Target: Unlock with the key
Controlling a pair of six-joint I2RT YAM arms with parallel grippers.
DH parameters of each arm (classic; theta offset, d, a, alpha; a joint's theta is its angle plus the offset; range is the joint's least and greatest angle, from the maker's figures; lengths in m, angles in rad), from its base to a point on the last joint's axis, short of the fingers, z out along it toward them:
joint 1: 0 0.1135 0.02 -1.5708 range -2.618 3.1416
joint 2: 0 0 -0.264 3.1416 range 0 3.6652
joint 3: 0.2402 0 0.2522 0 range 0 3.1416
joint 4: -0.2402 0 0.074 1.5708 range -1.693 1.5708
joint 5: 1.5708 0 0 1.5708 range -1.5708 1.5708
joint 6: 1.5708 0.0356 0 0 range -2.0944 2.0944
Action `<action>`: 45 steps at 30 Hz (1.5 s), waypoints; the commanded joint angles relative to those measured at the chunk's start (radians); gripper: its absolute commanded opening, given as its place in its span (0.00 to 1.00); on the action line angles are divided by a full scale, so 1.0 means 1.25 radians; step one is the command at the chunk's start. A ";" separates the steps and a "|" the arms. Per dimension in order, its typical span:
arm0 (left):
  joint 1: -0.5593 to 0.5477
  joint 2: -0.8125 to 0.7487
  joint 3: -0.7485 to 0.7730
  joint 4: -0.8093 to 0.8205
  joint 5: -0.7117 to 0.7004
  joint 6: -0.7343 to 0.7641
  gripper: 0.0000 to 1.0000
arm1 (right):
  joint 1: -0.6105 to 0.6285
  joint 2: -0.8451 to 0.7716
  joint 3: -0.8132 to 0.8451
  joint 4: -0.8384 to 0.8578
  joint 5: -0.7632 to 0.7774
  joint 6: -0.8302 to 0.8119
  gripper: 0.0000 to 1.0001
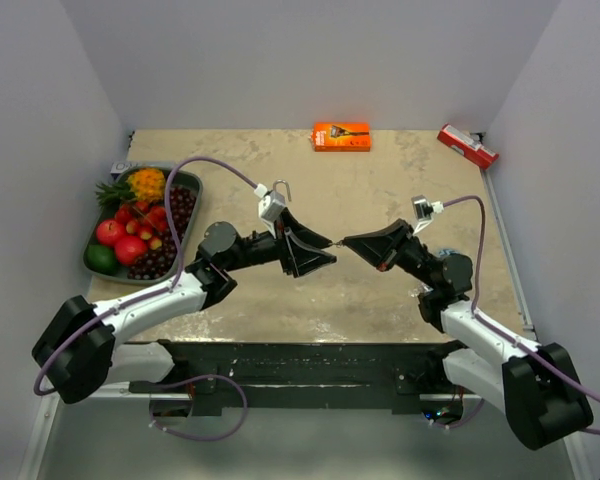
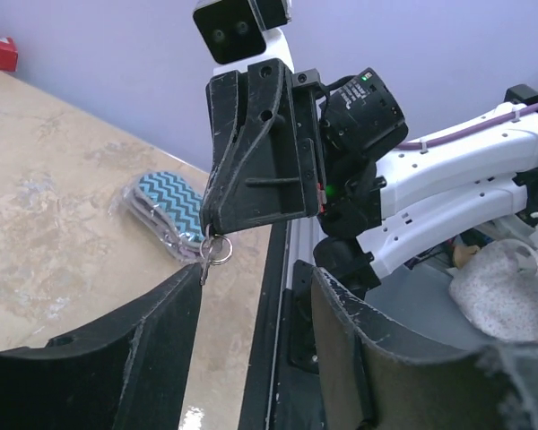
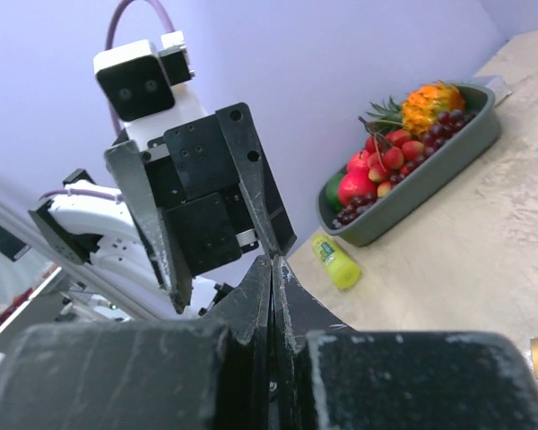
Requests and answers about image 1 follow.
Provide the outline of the brass padlock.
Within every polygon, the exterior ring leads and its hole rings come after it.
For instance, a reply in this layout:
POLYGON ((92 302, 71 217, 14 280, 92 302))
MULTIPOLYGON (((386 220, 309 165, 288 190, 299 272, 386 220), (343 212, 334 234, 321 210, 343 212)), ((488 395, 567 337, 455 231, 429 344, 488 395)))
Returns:
POLYGON ((286 202, 292 201, 291 188, 289 182, 283 179, 278 179, 273 182, 272 190, 285 198, 286 202))

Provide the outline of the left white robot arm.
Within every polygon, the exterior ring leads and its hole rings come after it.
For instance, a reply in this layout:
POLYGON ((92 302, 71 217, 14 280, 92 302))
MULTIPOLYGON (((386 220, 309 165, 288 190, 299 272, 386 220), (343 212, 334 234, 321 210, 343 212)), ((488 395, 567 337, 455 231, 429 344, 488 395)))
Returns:
POLYGON ((194 261, 166 280, 100 304, 81 295, 66 300, 32 350, 39 366, 35 394, 47 395, 42 383, 48 381, 67 404, 88 398, 106 383, 122 345, 174 317, 224 301, 237 286, 231 272, 277 262, 285 274, 300 278, 336 262, 327 251, 332 244, 288 210, 269 230, 246 237, 228 222, 212 224, 194 261))

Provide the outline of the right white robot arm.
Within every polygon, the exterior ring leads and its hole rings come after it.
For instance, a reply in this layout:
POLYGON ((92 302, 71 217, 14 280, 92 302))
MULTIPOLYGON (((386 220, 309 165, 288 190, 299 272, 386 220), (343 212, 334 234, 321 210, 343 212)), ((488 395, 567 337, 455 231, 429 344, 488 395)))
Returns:
POLYGON ((564 347, 520 337, 473 307, 468 256, 431 253, 404 220, 341 243, 379 271, 398 267, 419 280, 426 287, 418 296, 423 320, 461 343, 426 367, 432 390, 446 393, 458 385, 478 394, 505 415, 530 450, 592 425, 592 408, 576 387, 579 378, 564 347))

